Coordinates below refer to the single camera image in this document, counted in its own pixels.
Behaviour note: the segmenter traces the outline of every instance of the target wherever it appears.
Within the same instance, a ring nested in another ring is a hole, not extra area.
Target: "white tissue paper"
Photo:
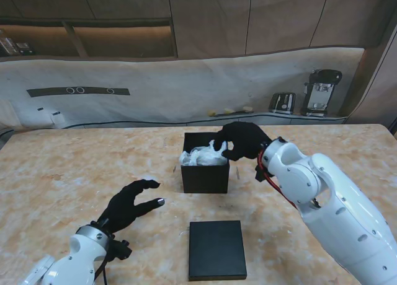
[[[190,153],[183,151],[179,163],[184,166],[225,165],[228,160],[222,156],[222,152],[226,150],[226,141],[222,143],[219,151],[214,150],[213,143],[214,140],[210,141],[208,147],[195,147]]]

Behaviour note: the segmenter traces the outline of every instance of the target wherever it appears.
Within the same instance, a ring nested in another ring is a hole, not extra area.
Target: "open black box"
[[[209,146],[215,132],[185,133],[183,151]],[[230,164],[211,166],[181,165],[184,193],[227,193]]]

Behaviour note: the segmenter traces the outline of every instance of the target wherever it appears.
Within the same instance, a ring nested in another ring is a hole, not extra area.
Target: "black glove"
[[[213,145],[219,151],[223,141],[232,141],[232,151],[223,151],[223,157],[237,161],[242,157],[255,159],[261,151],[262,143],[270,144],[272,140],[254,123],[233,122],[224,125],[221,131],[216,134]]]
[[[143,216],[165,202],[164,198],[156,198],[145,203],[134,205],[135,197],[144,189],[156,189],[160,184],[156,181],[139,180],[125,186],[109,201],[105,211],[100,215],[98,223],[107,222],[103,228],[111,234],[128,227],[137,217]]]

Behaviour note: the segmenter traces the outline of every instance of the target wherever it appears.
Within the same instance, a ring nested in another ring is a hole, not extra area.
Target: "countertop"
[[[304,154],[328,155],[381,210],[397,237],[397,141],[381,125],[263,126]],[[227,195],[183,194],[184,132],[219,127],[38,130],[0,151],[0,284],[21,281],[44,254],[68,254],[69,237],[96,220],[130,182],[161,183],[138,202],[166,204],[119,232],[133,250],[107,266],[110,285],[187,284],[190,221],[240,220],[248,277],[195,284],[356,285],[299,214],[254,179],[255,161],[231,162]]]

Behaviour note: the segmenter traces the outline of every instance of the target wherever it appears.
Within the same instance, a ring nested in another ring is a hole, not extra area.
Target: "black square board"
[[[190,222],[189,281],[246,278],[240,221]]]

